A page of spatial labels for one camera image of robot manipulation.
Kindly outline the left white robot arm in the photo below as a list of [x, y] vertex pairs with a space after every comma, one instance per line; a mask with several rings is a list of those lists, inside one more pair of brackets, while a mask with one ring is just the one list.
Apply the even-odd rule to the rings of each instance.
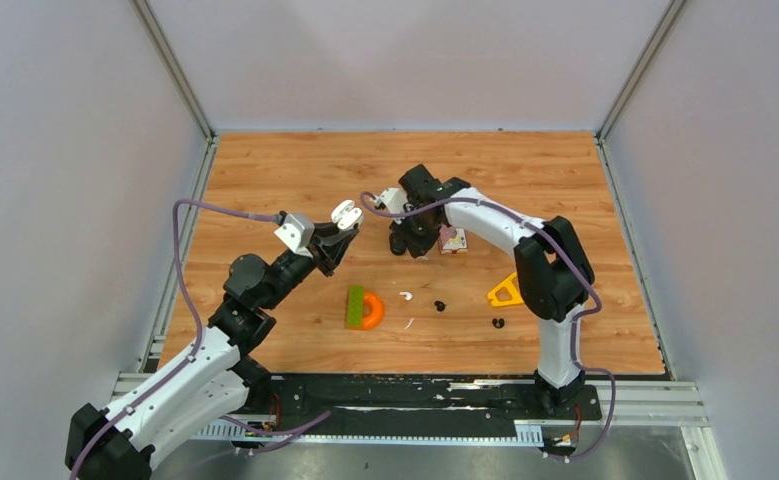
[[360, 224], [314, 224], [289, 214], [275, 231], [285, 249], [272, 263], [255, 254], [237, 257], [221, 304], [195, 340], [134, 390], [73, 415], [65, 457], [71, 478], [148, 479], [219, 417], [240, 408], [263, 411], [271, 374], [250, 354], [276, 324], [269, 310], [312, 272], [331, 276]]

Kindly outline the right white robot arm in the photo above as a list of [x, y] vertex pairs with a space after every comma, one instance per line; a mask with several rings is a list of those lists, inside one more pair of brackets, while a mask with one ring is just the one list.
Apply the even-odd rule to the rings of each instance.
[[373, 201], [390, 216], [390, 242], [396, 254], [428, 253], [444, 227], [457, 227], [485, 240], [515, 263], [519, 295], [539, 321], [541, 354], [536, 375], [543, 382], [536, 403], [549, 417], [561, 417], [576, 403], [572, 385], [577, 364], [578, 326], [595, 274], [572, 223], [549, 220], [506, 207], [457, 177], [444, 182], [423, 165], [408, 170], [393, 188]]

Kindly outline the white earbud charging case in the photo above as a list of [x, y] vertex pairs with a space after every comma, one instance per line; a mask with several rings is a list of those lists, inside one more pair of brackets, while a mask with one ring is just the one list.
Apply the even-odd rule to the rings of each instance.
[[331, 221], [340, 231], [358, 228], [363, 221], [363, 211], [356, 203], [347, 199], [339, 203], [331, 213]]

